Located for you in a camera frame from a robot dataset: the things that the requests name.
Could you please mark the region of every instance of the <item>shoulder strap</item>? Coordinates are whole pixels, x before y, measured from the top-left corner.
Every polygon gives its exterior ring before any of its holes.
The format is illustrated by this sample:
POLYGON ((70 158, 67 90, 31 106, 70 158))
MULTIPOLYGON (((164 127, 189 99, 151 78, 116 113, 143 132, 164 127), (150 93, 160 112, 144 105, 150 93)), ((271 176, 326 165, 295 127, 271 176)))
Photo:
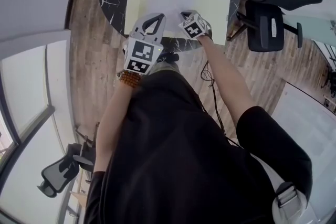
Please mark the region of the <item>shoulder strap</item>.
POLYGON ((285 182, 283 178, 262 159, 253 154, 251 154, 251 156, 263 166, 276 194, 272 203, 272 215, 275 224, 296 223, 307 207, 305 195, 298 191, 292 182, 285 182))

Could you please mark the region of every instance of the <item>beaded bracelet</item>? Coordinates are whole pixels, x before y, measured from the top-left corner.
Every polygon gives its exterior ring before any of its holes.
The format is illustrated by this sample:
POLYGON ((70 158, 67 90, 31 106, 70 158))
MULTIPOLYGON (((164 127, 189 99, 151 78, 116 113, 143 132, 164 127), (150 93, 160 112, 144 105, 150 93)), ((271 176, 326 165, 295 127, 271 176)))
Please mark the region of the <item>beaded bracelet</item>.
POLYGON ((138 86, 139 82, 140 82, 140 75, 138 73, 135 73, 135 72, 130 72, 130 71, 127 71, 127 70, 123 70, 121 72, 119 72, 117 74, 119 80, 128 85, 128 86, 131 86, 133 88, 135 88, 136 86, 138 86))

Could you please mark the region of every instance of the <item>cable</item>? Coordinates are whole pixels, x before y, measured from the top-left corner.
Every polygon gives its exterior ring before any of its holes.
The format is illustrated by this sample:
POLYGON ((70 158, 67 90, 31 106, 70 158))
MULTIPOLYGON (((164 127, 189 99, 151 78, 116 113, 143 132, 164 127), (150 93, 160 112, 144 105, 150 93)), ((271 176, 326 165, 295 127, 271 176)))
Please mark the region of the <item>cable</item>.
MULTIPOLYGON (((212 74, 209 71, 209 61, 207 61, 205 63, 205 65, 204 65, 204 67, 203 67, 203 69, 201 71, 201 79, 204 80, 204 81, 210 81, 209 88, 212 88, 212 93, 214 94, 215 110, 216 110, 216 114, 217 114, 217 118, 218 118, 218 122, 219 122, 220 128, 222 129, 222 132, 224 133, 225 138, 228 141, 231 141, 232 143, 234 143, 236 146, 241 147, 236 142, 234 142, 233 140, 231 140, 229 137, 226 136, 224 125, 223 125, 222 119, 220 117, 220 114, 218 112, 218 108, 217 108, 217 99, 216 99, 216 92, 215 92, 215 87, 214 87, 215 79, 212 77, 212 74)), ((205 110, 203 104, 202 104, 202 108, 203 108, 204 112, 207 113, 207 111, 205 110)))

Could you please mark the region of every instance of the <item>wooden floor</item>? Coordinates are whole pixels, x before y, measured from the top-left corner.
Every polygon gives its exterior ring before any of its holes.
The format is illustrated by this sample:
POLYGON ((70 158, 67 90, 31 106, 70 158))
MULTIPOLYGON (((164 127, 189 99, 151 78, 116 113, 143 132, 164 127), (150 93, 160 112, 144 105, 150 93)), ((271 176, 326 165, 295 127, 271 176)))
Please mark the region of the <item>wooden floor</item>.
MULTIPOLYGON (((108 100, 112 97, 116 72, 123 68, 121 43, 125 40, 104 17, 98 0, 74 0, 70 29, 71 97, 75 124, 92 137, 108 100)), ((285 33, 285 48, 280 52, 257 53, 248 50, 246 32, 222 47, 223 52, 246 78, 258 105, 272 114, 286 81, 322 102, 328 89, 321 89, 327 74, 327 62, 311 40, 297 48, 294 34, 285 33)), ((181 52, 177 63, 182 75, 199 94, 204 107, 217 120, 209 82, 200 78, 206 62, 202 48, 181 52)), ((227 135, 235 129, 219 97, 218 110, 227 135)))

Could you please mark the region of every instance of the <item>chair leg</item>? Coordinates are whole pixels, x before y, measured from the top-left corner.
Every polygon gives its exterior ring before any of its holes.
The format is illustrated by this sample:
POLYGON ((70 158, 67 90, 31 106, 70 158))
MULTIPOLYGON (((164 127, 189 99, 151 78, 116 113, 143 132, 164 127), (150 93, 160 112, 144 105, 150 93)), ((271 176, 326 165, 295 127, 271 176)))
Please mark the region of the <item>chair leg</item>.
POLYGON ((242 25, 240 29, 238 29, 233 36, 231 37, 226 37, 227 41, 232 41, 234 40, 236 37, 238 37, 242 32, 244 32, 244 30, 247 28, 247 25, 242 25))

